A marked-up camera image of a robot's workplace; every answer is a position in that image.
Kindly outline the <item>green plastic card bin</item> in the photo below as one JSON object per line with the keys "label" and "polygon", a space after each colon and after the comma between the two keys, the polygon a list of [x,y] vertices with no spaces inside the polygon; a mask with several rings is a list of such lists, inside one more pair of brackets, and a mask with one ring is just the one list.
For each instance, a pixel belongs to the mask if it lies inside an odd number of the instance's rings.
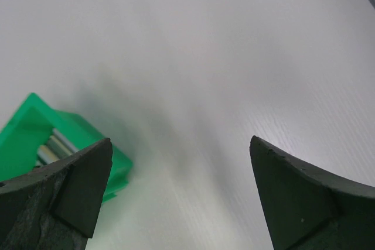
{"label": "green plastic card bin", "polygon": [[31,93],[1,130],[1,182],[30,172],[54,129],[78,150],[105,138],[81,115],[53,109]]}

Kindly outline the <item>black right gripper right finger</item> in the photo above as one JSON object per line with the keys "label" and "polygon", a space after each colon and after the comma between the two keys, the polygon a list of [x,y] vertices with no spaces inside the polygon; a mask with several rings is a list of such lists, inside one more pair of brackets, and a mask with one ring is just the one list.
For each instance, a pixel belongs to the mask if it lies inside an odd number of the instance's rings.
{"label": "black right gripper right finger", "polygon": [[251,164],[274,249],[374,249],[374,187],[253,136]]}

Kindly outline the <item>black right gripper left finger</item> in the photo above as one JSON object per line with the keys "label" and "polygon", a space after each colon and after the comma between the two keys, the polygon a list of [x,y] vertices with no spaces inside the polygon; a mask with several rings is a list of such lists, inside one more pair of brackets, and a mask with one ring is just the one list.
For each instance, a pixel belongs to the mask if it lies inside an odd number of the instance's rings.
{"label": "black right gripper left finger", "polygon": [[85,249],[112,168],[104,138],[74,154],[1,181],[1,249]]}

